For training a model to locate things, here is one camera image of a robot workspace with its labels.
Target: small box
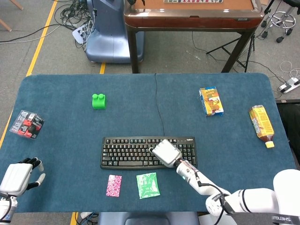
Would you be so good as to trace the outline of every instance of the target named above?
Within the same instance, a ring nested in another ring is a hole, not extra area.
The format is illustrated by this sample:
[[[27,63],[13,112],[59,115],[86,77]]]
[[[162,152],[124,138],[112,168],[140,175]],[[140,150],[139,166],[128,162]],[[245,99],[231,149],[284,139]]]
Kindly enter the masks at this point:
[[[36,113],[21,110],[9,131],[26,138],[36,139],[43,124],[44,120]]]
[[[199,94],[206,116],[223,116],[224,110],[216,87],[200,88]]]

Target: blue tablecloth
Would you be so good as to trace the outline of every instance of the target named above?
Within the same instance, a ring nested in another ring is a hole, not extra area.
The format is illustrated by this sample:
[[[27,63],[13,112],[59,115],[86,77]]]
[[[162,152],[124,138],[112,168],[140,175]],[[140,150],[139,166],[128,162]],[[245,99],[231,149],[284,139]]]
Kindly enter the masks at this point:
[[[34,75],[23,80],[11,122],[21,110],[45,119],[36,140],[7,132],[0,150],[0,178],[8,165],[40,158],[44,183],[18,198],[18,212],[206,211],[175,169],[122,171],[100,168],[105,136],[194,136],[198,169],[220,187],[273,188],[273,177],[295,168],[270,82],[263,74]],[[205,117],[199,88],[216,86],[224,115]],[[107,97],[94,110],[93,93]],[[275,130],[267,149],[254,132],[248,110],[264,105]],[[139,199],[136,175],[156,172],[161,195]],[[121,175],[119,197],[105,195],[109,174]],[[38,170],[31,181],[38,177]]]

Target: green toy brick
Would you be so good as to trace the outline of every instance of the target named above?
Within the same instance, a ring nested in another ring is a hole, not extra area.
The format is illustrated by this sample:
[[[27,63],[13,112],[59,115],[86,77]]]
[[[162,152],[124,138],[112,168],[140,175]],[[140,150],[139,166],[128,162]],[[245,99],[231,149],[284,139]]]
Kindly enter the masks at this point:
[[[106,97],[104,94],[93,94],[92,106],[94,109],[105,109],[106,108]]]

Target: spacebar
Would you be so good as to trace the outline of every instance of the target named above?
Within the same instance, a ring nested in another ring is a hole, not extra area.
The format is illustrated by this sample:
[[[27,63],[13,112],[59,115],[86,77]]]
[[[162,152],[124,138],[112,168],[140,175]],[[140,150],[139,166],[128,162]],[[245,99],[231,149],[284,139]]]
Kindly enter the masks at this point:
[[[120,161],[119,166],[143,166],[142,161]]]

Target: green packet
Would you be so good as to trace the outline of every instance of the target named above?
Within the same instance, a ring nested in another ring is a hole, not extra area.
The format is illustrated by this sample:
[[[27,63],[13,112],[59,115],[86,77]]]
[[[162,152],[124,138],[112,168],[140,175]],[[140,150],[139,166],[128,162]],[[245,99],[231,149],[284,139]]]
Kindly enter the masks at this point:
[[[158,181],[156,178],[156,172],[137,175],[136,180],[137,187],[139,189],[140,199],[160,195],[158,189]]]

